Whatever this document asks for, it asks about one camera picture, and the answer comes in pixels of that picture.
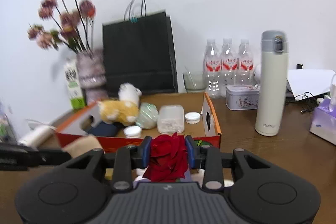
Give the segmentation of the person's left hand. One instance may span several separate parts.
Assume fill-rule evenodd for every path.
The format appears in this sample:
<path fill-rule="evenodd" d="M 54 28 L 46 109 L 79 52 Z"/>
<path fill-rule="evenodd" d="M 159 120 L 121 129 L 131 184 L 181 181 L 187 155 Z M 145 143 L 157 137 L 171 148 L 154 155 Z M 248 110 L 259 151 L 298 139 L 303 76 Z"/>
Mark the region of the person's left hand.
<path fill-rule="evenodd" d="M 81 136 L 62 148 L 62 150 L 69 153 L 73 159 L 92 149 L 102 149 L 100 142 L 93 135 Z"/>

